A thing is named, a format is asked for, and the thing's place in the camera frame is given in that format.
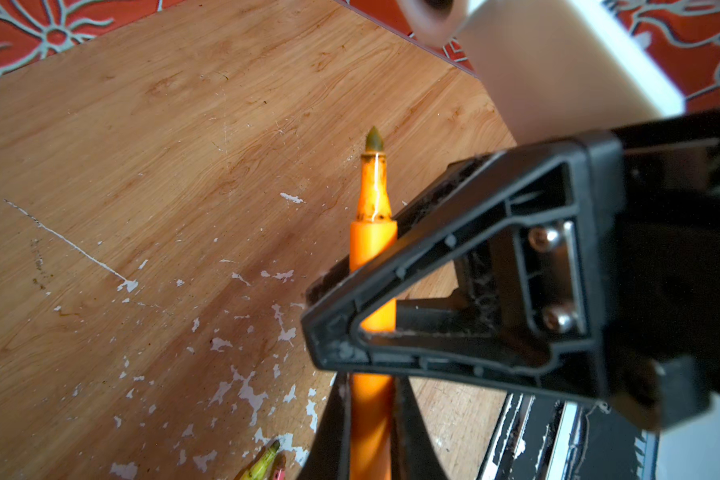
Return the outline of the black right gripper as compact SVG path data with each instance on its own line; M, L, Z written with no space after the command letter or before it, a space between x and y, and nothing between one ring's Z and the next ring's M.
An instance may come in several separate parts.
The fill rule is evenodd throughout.
M720 394L720 107L615 136L626 207L612 334L641 359L690 359L694 386Z

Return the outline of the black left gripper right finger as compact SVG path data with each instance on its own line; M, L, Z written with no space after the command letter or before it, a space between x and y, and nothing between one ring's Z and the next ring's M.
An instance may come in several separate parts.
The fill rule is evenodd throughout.
M446 479L408 377L394 378L392 423L392 478Z

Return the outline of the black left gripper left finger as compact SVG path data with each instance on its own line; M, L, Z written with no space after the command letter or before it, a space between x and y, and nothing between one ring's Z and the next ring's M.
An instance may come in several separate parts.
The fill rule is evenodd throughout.
M350 376L337 374L309 456L298 476L302 479L350 478Z

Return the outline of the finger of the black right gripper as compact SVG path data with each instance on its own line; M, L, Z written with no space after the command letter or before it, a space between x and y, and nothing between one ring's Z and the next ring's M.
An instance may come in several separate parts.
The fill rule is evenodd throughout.
M699 415L711 390L690 359L641 359L612 334L625 207L612 132L454 163L401 212L394 245L310 288L310 356L322 370L603 400L644 429Z

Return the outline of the pink marker pen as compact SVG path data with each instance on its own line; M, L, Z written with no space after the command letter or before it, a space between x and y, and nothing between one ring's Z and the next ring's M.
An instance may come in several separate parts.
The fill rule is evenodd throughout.
M278 454L272 464L270 472L270 480L285 480L286 479L286 457L284 454Z

